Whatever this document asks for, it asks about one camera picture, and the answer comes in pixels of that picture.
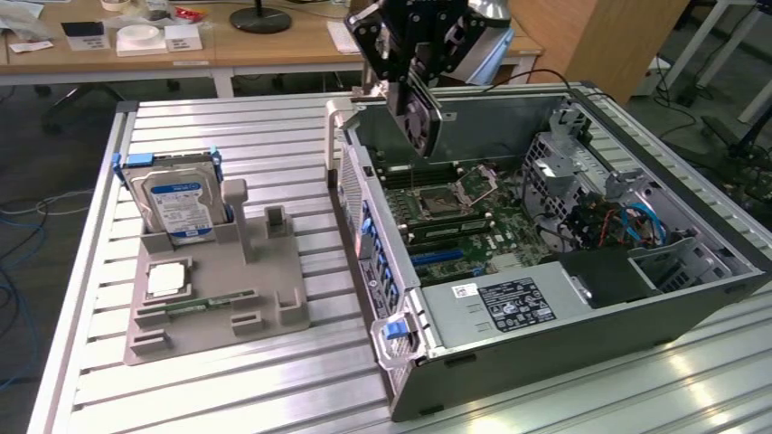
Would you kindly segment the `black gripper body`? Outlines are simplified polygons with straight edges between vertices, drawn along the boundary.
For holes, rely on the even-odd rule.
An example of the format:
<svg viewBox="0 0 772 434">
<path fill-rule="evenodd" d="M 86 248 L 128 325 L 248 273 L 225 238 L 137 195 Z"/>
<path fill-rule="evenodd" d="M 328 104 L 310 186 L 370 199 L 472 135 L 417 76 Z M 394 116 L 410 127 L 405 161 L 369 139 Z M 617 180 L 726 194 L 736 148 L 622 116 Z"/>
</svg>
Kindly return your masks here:
<svg viewBox="0 0 772 434">
<path fill-rule="evenodd" d="M 405 45 L 408 39 L 460 44 L 466 37 L 466 1 L 380 1 L 378 9 L 394 45 Z"/>
</svg>

